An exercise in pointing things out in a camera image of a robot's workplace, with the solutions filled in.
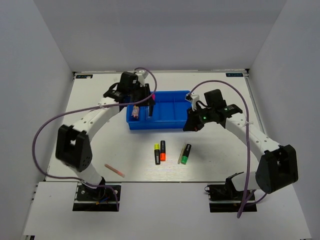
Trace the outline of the pink-capped marker tube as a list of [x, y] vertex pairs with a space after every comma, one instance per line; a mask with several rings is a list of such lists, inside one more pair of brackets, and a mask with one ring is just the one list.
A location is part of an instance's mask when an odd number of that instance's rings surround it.
[[137, 105], [134, 105], [131, 112], [131, 120], [137, 121], [139, 119], [140, 114], [140, 107]]

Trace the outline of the pink highlighter black body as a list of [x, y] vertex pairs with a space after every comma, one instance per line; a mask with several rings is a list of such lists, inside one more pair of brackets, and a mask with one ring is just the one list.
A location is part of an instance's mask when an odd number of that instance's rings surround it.
[[148, 99], [148, 117], [151, 118], [153, 116], [154, 106], [156, 105], [156, 95], [153, 94], [151, 98]]

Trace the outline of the clear spray bottle blue cap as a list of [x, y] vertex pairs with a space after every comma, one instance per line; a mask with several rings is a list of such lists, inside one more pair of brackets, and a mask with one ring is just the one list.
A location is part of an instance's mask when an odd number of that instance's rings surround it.
[[150, 119], [151, 119], [151, 117], [149, 116], [149, 110], [146, 109], [146, 111], [145, 111], [145, 120], [149, 121]]

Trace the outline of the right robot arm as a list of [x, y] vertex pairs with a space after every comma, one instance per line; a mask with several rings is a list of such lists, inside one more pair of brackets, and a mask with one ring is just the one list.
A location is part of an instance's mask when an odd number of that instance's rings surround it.
[[191, 107], [187, 109], [183, 131], [197, 132], [207, 123], [217, 123], [244, 144], [249, 143], [249, 153], [258, 160], [256, 171], [236, 173], [226, 180], [225, 192], [229, 198], [238, 199], [244, 189], [271, 194], [298, 181], [297, 153], [290, 144], [281, 145], [249, 123], [237, 105], [226, 103], [219, 89], [204, 96], [206, 104], [196, 94], [185, 96]]

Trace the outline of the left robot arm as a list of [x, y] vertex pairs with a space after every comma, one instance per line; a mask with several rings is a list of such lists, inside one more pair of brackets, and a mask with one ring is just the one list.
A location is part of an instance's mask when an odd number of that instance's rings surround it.
[[70, 168], [79, 181], [88, 188], [88, 193], [99, 200], [105, 196], [103, 177], [92, 164], [91, 141], [96, 133], [123, 108], [133, 106], [153, 107], [155, 105], [146, 83], [150, 71], [136, 68], [121, 74], [119, 82], [112, 84], [103, 94], [94, 109], [72, 125], [62, 125], [58, 129], [55, 157]]

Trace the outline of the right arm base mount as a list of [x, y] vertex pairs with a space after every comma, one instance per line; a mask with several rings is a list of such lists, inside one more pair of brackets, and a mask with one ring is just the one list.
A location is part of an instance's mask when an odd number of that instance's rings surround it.
[[237, 213], [241, 207], [242, 191], [227, 189], [225, 184], [208, 184], [204, 191], [211, 213]]

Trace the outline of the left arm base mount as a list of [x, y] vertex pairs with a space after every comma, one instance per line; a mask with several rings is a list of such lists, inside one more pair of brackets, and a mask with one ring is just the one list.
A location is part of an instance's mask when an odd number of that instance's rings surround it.
[[110, 188], [89, 190], [78, 184], [73, 201], [73, 212], [118, 212], [120, 209], [120, 184], [111, 184]]

